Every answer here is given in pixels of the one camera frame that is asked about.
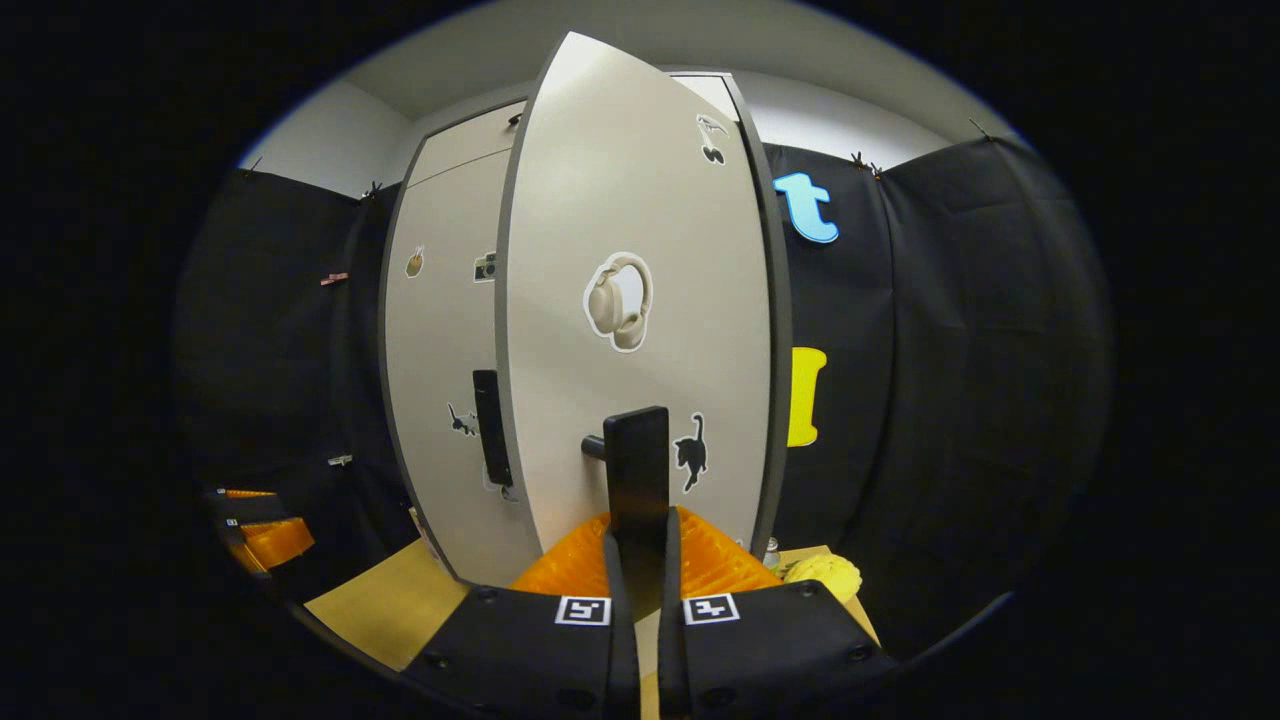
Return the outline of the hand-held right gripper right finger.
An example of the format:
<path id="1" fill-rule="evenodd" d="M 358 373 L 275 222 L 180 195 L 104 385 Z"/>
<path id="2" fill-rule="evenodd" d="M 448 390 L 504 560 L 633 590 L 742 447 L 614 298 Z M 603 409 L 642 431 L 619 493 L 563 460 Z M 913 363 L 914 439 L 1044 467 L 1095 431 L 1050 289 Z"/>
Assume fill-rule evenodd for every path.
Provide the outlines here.
<path id="1" fill-rule="evenodd" d="M 663 719 L 845 719 L 901 673 L 822 582 L 780 582 L 685 509 L 664 571 Z"/>

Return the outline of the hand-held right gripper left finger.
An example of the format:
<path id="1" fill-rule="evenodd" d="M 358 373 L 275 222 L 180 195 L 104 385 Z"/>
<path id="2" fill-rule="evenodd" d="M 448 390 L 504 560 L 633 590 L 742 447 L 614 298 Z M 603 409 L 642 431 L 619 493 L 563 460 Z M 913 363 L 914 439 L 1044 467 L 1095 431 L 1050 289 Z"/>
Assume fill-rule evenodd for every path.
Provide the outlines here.
<path id="1" fill-rule="evenodd" d="M 611 515 L 508 587 L 476 585 L 404 669 L 454 719 L 637 719 L 634 614 Z"/>

